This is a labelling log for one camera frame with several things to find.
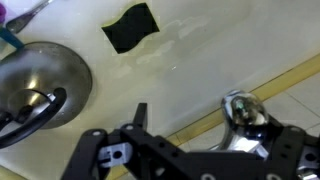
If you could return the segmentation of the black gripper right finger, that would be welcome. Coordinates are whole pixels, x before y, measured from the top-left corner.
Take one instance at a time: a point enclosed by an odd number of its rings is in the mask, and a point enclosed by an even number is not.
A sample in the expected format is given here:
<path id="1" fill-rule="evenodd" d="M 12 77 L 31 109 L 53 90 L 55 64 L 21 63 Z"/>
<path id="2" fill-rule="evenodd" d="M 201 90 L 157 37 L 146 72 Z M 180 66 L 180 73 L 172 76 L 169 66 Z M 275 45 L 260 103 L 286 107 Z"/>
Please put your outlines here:
<path id="1" fill-rule="evenodd" d="M 320 144 L 317 136 L 269 116 L 263 130 L 264 158 L 259 180 L 319 180 Z"/>

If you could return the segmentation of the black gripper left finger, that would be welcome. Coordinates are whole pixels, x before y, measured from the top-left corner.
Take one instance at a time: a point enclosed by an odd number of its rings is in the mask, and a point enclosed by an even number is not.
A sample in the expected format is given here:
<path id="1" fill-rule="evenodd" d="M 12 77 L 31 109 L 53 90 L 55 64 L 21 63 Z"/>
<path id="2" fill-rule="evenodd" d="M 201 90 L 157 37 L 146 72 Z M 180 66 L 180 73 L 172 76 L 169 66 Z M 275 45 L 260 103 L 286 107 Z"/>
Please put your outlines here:
<path id="1" fill-rule="evenodd" d="M 146 131 L 148 105 L 139 103 L 133 120 L 107 133 L 85 131 L 61 180 L 105 180 L 112 167 L 124 165 L 138 180 L 185 178 L 177 160 L 182 150 Z"/>

